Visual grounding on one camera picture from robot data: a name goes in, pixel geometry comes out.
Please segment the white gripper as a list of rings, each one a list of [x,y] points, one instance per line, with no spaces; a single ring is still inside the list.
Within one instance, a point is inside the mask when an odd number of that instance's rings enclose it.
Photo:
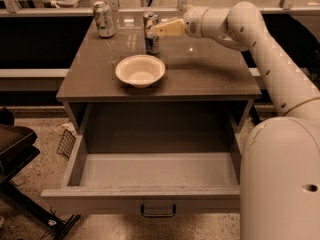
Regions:
[[[184,33],[195,38],[202,38],[202,21],[208,7],[185,5],[183,8],[183,20],[173,19],[152,27],[152,34],[165,36],[180,36]]]

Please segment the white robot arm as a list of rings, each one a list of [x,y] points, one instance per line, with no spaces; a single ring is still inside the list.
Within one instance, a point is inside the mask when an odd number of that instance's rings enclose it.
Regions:
[[[240,2],[221,11],[188,6],[152,27],[250,52],[275,117],[248,135],[240,169],[241,240],[320,240],[320,90],[269,33],[260,10]]]

